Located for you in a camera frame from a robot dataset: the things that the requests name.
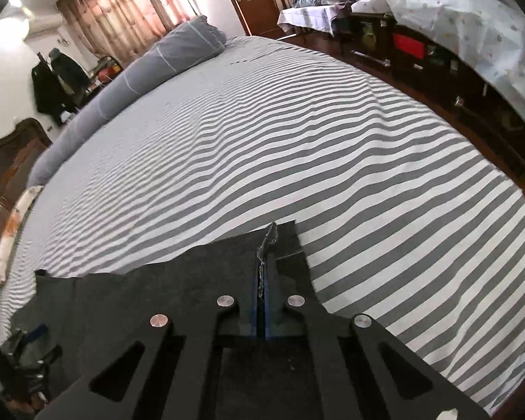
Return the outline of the floral white orange pillow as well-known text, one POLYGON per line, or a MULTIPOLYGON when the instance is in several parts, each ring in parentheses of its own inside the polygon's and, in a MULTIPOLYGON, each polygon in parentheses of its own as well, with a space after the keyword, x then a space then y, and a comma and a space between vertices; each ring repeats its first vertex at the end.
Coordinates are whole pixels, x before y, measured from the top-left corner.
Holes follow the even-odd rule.
POLYGON ((10 260, 16 243, 17 235, 24 221, 25 215, 39 196, 43 186, 37 185, 26 189, 17 200, 6 221, 0 238, 0 287, 7 281, 10 260))

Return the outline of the grey white striped bed sheet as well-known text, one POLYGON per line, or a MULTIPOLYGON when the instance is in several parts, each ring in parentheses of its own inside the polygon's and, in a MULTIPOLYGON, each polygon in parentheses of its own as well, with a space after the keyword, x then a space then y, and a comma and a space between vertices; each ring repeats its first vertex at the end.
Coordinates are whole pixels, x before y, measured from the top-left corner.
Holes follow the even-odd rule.
POLYGON ((24 220, 0 340, 35 274, 125 273, 293 221, 317 297, 377 319, 489 413, 525 379, 525 196, 428 107, 261 37, 95 132, 24 220))

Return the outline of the dark wooden headboard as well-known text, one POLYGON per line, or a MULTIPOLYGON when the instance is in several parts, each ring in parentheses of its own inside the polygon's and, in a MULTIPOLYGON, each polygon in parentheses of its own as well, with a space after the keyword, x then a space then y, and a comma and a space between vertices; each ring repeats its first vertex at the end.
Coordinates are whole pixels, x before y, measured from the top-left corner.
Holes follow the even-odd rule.
POLYGON ((50 145, 51 139, 36 119, 24 119, 0 139, 0 239, 33 165, 50 145))

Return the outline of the dark hanging jackets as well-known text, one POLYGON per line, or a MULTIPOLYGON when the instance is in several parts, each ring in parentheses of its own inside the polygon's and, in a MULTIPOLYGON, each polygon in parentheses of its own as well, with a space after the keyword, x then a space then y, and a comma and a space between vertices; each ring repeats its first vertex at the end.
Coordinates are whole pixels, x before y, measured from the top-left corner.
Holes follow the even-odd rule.
POLYGON ((45 59, 39 52, 38 63, 31 70, 35 107, 58 126, 66 115, 76 114, 90 100, 91 79, 71 57, 53 48, 45 59))

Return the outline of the dark wooden low cabinet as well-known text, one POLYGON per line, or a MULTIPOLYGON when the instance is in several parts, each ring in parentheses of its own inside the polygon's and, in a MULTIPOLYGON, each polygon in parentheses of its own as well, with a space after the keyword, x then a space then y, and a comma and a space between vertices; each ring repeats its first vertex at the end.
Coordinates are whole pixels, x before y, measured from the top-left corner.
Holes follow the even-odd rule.
POLYGON ((388 14, 357 13, 332 22, 342 53, 384 71, 525 165, 525 122, 487 80, 455 53, 388 14))

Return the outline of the grey rolled duvet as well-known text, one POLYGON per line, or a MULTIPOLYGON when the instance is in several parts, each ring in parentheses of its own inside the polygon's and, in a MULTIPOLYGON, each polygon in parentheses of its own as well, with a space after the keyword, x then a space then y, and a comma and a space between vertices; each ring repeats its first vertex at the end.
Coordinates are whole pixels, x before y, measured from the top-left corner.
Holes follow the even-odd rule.
POLYGON ((225 32, 201 15, 184 22, 133 61, 71 120, 37 159, 28 187, 44 186, 95 132, 154 88, 225 50, 225 32))

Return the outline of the white dotted cover cloth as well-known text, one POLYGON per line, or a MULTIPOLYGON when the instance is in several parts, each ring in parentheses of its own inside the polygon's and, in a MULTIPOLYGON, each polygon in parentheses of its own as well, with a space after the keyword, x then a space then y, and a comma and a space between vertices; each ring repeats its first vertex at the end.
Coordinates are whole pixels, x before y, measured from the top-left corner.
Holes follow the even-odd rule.
POLYGON ((499 0, 360 0, 354 13, 389 13, 455 53, 525 122, 525 15, 499 0))

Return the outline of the pink patterned curtain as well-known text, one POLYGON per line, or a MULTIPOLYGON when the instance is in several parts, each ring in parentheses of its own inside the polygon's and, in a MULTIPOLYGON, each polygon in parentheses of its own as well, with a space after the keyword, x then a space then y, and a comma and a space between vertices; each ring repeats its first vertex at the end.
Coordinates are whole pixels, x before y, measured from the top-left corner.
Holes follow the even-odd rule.
POLYGON ((195 0, 57 0, 57 8, 94 57, 124 65, 199 14, 195 0))

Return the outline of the pile of clothes on cabinet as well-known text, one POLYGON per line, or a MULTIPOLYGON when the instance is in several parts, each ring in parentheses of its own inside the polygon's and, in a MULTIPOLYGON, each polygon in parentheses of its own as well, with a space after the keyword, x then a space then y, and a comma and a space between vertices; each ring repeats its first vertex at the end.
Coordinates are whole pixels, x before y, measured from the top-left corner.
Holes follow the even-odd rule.
POLYGON ((360 0, 291 0, 290 7, 280 11, 277 25, 284 32, 305 28, 334 36, 337 22, 347 17, 352 5, 358 1, 360 0))

